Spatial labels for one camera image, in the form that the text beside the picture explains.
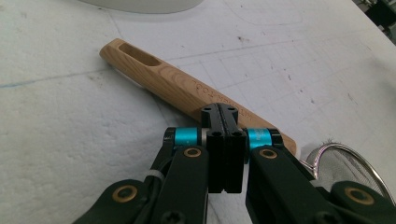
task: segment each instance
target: mesh sieve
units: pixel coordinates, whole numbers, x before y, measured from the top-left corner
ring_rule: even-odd
[[[350,147],[338,143],[324,144],[312,151],[302,164],[327,191],[334,183],[349,180],[375,190],[395,204],[373,166]]]

